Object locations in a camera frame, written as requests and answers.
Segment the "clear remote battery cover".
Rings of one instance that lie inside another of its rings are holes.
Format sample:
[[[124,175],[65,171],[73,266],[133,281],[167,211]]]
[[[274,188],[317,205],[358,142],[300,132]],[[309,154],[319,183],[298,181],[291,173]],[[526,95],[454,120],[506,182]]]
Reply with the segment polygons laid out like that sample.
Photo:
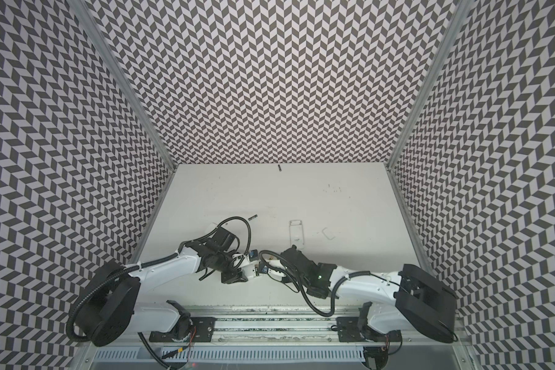
[[[329,241],[333,241],[338,236],[338,230],[336,228],[323,228],[322,234]]]

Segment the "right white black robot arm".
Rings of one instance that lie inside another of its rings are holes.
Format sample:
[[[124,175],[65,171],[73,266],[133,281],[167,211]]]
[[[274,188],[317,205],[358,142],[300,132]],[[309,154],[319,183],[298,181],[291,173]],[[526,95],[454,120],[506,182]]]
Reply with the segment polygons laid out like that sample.
[[[456,342],[457,296],[450,286],[422,268],[405,264],[400,271],[354,271],[339,265],[316,263],[296,246],[278,254],[259,251],[268,274],[280,274],[291,283],[315,314],[335,315],[341,298],[362,301],[361,333],[388,335],[414,329],[441,343]]]

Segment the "white remote with back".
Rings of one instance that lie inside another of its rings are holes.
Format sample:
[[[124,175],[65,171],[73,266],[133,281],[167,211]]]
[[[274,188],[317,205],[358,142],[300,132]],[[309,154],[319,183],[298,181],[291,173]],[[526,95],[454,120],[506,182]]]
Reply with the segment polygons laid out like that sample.
[[[305,248],[305,233],[302,220],[289,221],[289,240],[291,246],[301,250]]]

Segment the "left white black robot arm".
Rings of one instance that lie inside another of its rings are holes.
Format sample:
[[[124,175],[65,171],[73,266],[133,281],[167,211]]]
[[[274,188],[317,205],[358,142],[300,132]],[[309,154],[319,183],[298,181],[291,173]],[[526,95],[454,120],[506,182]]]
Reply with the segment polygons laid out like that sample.
[[[217,226],[202,237],[180,243],[176,251],[157,260],[121,265],[109,261],[97,269],[72,304],[66,336],[72,342],[103,347],[126,332],[170,332],[182,312],[177,303],[140,303],[141,294],[177,278],[200,271],[219,271],[242,278],[251,248],[231,249],[237,236]]]

